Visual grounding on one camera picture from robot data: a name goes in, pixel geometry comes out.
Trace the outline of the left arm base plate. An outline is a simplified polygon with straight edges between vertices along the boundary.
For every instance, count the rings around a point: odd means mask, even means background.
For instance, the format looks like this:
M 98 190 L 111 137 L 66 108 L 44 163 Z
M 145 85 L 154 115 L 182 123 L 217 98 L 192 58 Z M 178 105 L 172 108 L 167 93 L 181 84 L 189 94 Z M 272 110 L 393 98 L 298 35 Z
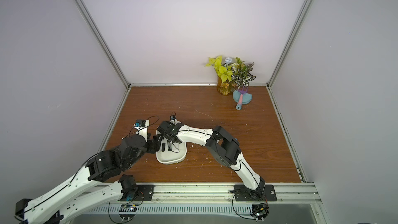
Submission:
M 125 202 L 150 202 L 153 197 L 155 185 L 153 184 L 139 184 L 130 193 L 124 194 L 119 201 Z

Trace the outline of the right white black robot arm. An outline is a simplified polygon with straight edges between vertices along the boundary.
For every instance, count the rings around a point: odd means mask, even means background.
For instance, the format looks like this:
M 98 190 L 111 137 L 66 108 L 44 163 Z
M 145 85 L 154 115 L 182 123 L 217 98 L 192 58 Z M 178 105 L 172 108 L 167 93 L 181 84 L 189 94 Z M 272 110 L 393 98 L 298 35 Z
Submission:
M 187 144 L 204 146 L 222 166 L 235 171 L 244 186 L 264 195 L 265 181 L 247 163 L 239 142 L 221 126 L 198 129 L 177 120 L 164 121 L 154 139 L 158 142 L 157 160 L 165 165 L 180 163 L 187 155 Z

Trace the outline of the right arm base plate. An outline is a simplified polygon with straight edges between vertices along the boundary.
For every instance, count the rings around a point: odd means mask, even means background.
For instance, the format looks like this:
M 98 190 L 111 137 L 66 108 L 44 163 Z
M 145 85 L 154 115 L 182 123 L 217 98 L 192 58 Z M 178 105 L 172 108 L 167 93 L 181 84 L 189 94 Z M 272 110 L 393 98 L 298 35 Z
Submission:
M 238 202 L 254 201 L 254 202 L 276 202 L 276 190 L 273 185 L 266 184 L 262 190 L 250 190 L 244 185 L 234 185 L 234 189 L 230 193 L 235 195 Z

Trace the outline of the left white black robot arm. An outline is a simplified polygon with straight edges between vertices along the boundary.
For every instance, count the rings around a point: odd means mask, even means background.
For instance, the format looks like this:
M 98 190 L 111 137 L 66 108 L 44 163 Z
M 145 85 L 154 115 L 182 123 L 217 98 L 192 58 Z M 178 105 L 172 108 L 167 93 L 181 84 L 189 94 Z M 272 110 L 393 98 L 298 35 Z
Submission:
M 68 224 L 79 215 L 114 201 L 143 202 L 128 170 L 146 153 L 160 149 L 157 136 L 147 140 L 135 134 L 111 150 L 92 156 L 71 178 L 35 199 L 16 203 L 15 219 L 22 224 Z

